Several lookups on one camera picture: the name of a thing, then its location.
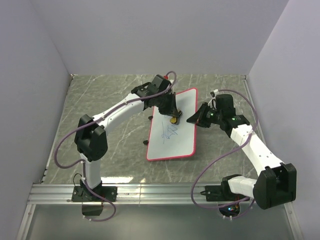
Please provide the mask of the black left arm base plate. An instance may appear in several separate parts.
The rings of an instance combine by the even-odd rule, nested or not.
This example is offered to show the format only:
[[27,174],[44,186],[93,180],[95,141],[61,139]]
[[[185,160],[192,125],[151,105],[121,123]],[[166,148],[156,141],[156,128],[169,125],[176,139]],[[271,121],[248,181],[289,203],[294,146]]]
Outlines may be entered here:
[[102,198],[115,202],[117,194],[118,188],[116,186],[100,186],[90,191],[85,186],[78,185],[73,188],[71,202],[101,202]]

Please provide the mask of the pink framed whiteboard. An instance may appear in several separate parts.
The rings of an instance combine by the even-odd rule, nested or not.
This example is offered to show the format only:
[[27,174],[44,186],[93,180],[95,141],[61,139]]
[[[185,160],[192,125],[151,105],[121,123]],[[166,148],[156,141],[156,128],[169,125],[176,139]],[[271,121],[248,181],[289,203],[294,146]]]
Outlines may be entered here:
[[176,106],[182,111],[178,124],[153,108],[146,159],[149,162],[191,157],[196,152],[196,126],[187,119],[198,108],[198,89],[193,87],[176,94]]

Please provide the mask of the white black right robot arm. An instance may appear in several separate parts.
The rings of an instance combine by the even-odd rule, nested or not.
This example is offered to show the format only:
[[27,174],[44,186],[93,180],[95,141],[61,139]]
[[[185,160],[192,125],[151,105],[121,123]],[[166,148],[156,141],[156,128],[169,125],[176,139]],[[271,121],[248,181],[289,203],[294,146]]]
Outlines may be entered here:
[[218,125],[245,153],[257,173],[257,179],[240,174],[224,177],[214,192],[214,200],[238,201],[244,196],[255,199],[257,205],[266,210],[296,199],[294,165],[285,164],[276,157],[254,132],[250,122],[243,115],[237,115],[229,103],[218,103],[212,108],[205,102],[186,121],[202,128]]

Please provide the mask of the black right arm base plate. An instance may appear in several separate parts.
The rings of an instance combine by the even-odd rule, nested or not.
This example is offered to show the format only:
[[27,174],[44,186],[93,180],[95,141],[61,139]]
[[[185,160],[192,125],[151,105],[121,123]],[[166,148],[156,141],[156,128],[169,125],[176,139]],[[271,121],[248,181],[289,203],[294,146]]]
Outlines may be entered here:
[[235,202],[244,199],[248,201],[249,198],[238,193],[232,193],[228,185],[206,185],[204,190],[200,192],[205,196],[207,202]]

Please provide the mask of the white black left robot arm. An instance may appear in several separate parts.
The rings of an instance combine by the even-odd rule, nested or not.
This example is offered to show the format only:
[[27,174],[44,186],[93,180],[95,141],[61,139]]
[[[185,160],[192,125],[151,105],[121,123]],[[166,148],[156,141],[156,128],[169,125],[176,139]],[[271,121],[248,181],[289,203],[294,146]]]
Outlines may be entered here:
[[95,116],[83,115],[74,142],[80,154],[82,177],[80,187],[89,201],[105,197],[101,180],[101,159],[108,150],[108,134],[123,121],[144,110],[157,107],[161,115],[179,119],[173,82],[161,76],[139,85],[119,103]]

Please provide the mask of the yellow black bone eraser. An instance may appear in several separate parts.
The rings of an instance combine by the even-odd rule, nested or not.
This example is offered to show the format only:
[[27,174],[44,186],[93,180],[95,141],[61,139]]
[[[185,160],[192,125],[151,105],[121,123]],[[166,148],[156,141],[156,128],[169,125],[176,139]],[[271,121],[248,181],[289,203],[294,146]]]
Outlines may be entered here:
[[169,122],[173,125],[178,125],[180,123],[180,118],[181,118],[180,116],[178,116],[178,117],[174,116],[169,120]]

